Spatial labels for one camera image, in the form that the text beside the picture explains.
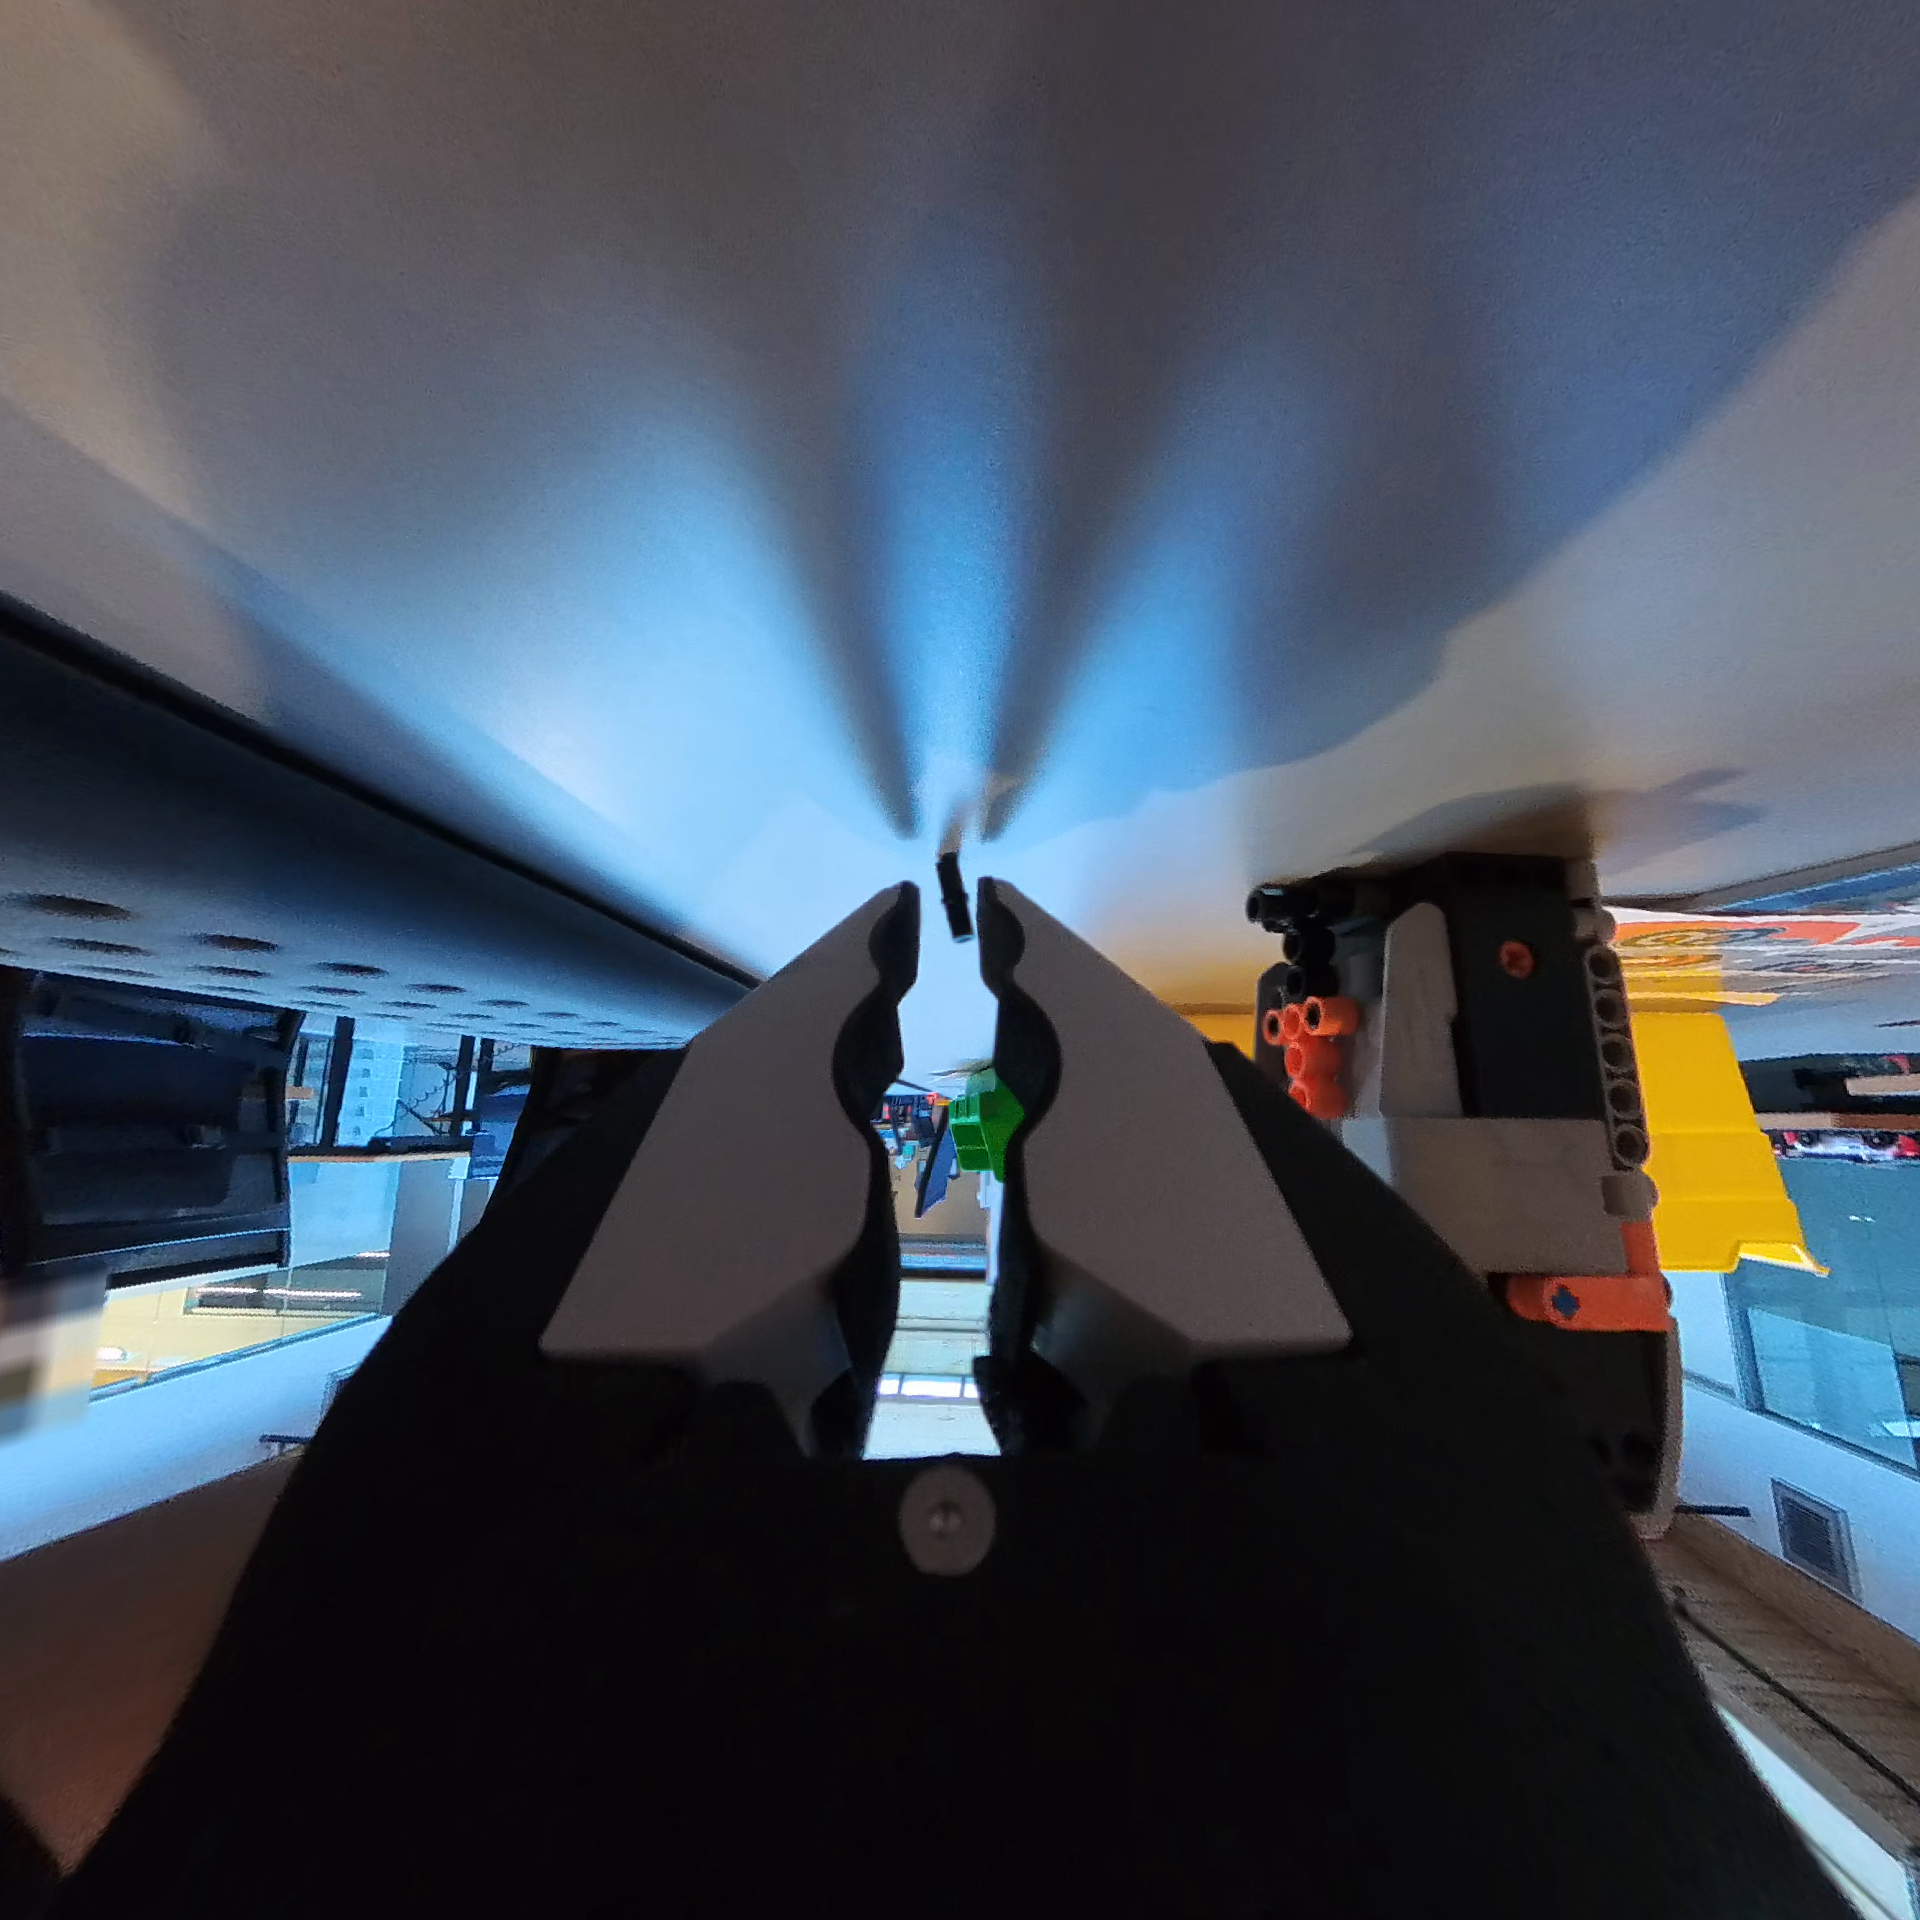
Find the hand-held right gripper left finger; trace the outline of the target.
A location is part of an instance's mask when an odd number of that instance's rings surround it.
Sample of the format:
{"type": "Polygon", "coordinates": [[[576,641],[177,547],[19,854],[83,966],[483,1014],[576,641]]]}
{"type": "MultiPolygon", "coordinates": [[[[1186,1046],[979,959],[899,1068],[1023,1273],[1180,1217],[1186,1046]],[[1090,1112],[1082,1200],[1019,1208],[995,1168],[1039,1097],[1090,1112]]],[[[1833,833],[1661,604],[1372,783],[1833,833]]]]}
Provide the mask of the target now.
{"type": "Polygon", "coordinates": [[[541,1334],[557,1363],[764,1387],[860,1459],[900,1292],[874,1119],[899,1080],[922,889],[881,889],[692,1041],[541,1334]]]}

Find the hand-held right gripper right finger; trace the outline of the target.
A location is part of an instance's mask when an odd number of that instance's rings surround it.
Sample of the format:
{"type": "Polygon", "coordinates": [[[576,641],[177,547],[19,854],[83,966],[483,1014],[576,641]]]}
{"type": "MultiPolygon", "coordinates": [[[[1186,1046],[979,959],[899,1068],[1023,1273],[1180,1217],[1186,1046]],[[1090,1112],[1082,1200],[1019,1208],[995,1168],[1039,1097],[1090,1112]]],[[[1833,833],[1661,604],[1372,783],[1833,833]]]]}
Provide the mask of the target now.
{"type": "Polygon", "coordinates": [[[1354,1328],[1210,1046],[1013,882],[976,887],[1001,1156],[979,1396],[1004,1455],[1090,1449],[1141,1383],[1339,1355],[1354,1328]]]}

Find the white desk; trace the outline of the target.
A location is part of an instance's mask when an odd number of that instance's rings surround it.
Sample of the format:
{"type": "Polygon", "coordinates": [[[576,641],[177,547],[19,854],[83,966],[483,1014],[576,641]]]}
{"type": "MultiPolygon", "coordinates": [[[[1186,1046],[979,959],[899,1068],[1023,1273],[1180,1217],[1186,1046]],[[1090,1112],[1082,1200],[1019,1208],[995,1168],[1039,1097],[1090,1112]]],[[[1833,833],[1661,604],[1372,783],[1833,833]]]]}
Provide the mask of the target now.
{"type": "Polygon", "coordinates": [[[1916,844],[1916,6],[4,6],[4,596],[769,972],[1916,844]]]}

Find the small green object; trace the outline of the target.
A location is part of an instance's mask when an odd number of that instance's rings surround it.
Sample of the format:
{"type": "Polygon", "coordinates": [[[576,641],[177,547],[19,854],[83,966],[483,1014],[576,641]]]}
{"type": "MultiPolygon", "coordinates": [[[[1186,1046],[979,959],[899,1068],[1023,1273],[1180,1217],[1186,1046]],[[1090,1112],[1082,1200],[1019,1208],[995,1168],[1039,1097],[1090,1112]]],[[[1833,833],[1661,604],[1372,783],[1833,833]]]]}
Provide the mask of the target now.
{"type": "Polygon", "coordinates": [[[995,1068],[971,1073],[947,1110],[955,1166],[965,1172],[1007,1180],[1011,1142],[1024,1122],[1024,1104],[995,1068]]]}

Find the grey black orange brick model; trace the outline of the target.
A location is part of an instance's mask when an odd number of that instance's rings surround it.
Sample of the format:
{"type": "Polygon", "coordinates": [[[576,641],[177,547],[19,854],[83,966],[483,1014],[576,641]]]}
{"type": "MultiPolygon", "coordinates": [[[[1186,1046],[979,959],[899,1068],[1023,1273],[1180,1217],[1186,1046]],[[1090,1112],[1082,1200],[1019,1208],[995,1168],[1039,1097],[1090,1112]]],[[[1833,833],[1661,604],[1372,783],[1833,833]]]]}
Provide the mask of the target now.
{"type": "Polygon", "coordinates": [[[1639,1054],[1599,880],[1443,854],[1267,880],[1255,1066],[1476,1275],[1647,1540],[1666,1535],[1682,1364],[1639,1054]]]}

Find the black perforated panel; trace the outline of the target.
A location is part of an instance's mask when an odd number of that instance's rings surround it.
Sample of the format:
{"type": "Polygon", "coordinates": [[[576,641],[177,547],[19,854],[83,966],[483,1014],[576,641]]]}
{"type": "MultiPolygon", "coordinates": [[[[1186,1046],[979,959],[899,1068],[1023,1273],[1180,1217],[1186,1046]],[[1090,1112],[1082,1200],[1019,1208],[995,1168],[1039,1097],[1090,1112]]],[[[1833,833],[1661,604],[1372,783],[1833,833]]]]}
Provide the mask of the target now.
{"type": "Polygon", "coordinates": [[[756,976],[4,600],[4,959],[359,1025],[660,1050],[756,976]]]}

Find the yellow plastic bin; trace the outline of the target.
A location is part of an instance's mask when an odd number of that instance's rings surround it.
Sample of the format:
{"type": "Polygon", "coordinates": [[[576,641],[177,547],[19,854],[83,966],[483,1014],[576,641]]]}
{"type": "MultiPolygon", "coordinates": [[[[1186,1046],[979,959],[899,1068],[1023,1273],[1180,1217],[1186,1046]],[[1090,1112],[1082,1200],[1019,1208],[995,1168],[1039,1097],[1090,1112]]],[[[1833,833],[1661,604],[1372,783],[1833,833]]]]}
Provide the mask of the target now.
{"type": "Polygon", "coordinates": [[[1635,1011],[1635,1046],[1661,1272],[1729,1275],[1761,1263],[1826,1275],[1761,1129],[1727,1022],[1717,1014],[1635,1011]]]}

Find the black box-shaped object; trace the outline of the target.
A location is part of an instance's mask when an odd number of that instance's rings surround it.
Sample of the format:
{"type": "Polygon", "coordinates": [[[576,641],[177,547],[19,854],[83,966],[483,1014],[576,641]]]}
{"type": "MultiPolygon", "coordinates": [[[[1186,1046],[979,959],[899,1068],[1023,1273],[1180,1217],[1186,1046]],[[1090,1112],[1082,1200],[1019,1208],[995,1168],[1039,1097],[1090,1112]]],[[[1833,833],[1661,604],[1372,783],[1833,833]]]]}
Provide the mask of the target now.
{"type": "Polygon", "coordinates": [[[4,1290],[288,1264],[300,1026],[275,1006],[4,967],[4,1290]]]}

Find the colourful printed box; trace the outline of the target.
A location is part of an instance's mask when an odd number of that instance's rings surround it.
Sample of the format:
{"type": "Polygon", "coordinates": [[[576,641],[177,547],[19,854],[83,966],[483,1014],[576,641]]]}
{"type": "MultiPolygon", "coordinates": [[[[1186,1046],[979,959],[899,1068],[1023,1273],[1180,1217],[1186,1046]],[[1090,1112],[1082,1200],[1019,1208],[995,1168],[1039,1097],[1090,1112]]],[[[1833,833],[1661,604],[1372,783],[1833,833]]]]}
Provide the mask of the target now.
{"type": "Polygon", "coordinates": [[[1835,1020],[1913,1028],[1919,1016],[1916,904],[1824,904],[1693,910],[1609,905],[1626,994],[1641,1016],[1835,1020]]]}

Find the wall vent grille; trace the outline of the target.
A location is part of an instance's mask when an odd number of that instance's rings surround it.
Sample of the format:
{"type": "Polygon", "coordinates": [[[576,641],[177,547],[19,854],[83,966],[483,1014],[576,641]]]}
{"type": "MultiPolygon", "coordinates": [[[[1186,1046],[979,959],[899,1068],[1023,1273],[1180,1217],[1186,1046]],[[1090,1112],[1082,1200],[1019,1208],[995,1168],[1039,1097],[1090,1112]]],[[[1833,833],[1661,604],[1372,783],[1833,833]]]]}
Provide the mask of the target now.
{"type": "Polygon", "coordinates": [[[1770,1483],[1783,1562],[1850,1602],[1861,1602],[1861,1577],[1847,1513],[1783,1480],[1770,1483]]]}

